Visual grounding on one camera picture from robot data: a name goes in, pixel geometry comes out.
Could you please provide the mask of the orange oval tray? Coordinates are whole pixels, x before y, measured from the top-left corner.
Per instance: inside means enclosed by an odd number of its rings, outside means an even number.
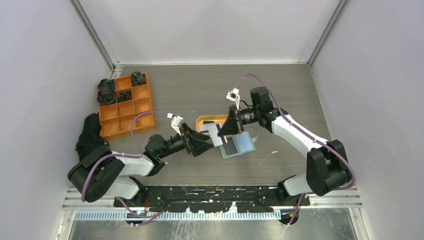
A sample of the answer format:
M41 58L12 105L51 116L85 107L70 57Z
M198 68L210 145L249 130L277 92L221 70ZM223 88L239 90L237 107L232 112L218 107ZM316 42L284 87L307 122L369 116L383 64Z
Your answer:
M223 125L225 123L227 117L228 116L226 114L199 116L195 121L195 130L197 132L200 132L200 126L205 125L205 124L215 123L215 124L222 124Z

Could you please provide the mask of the white grey card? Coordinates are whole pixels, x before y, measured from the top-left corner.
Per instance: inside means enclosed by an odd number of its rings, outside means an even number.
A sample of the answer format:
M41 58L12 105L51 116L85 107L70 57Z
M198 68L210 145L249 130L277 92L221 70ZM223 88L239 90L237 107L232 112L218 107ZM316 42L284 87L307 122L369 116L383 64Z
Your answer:
M228 140L225 136L219 136L218 133L221 130L222 124L220 123L207 123L199 126L199 130L202 134L208 134L213 145L215 147L222 146L228 143Z

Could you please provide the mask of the green card holder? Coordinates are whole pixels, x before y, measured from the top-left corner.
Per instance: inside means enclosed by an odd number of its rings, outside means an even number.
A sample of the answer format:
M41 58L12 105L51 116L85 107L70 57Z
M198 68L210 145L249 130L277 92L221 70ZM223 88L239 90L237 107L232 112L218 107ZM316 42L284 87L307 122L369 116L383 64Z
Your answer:
M256 150L255 142L259 139L259 137L260 137L259 133L255 135L254 137L252 137L249 131L245 131L242 134L236 134L236 135L231 135L227 137L228 142L234 143L237 153L230 156L224 156L223 147L221 145L219 146L219 149L220 149L222 158L225 160L225 159L237 157L240 155L244 155L250 152L254 152Z

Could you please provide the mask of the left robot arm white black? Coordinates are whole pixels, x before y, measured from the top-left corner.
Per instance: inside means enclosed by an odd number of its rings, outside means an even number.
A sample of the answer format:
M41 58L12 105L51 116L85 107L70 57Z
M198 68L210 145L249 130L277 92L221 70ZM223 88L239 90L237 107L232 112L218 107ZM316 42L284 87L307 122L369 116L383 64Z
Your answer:
M146 193L135 176L156 175L165 166L163 158L180 151L198 157L213 147L208 135L183 123L180 132L169 139L160 134L152 135L144 152L139 155L119 153L111 151L106 145L99 145L71 168L67 179L79 191L83 202L118 197L138 207L145 202Z

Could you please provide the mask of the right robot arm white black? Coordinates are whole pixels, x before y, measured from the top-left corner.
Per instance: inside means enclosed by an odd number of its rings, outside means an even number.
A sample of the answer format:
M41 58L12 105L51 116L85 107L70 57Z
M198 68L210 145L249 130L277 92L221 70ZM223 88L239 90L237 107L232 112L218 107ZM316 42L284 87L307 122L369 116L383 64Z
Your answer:
M280 181L276 195L283 205L291 205L298 195L313 193L324 196L333 190L346 189L355 183L344 145L313 134L296 122L285 110L274 106L266 87L250 90L251 104L240 108L239 89L230 90L226 98L233 102L218 136L242 134L245 125L258 123L270 133L281 137L306 160L306 170Z

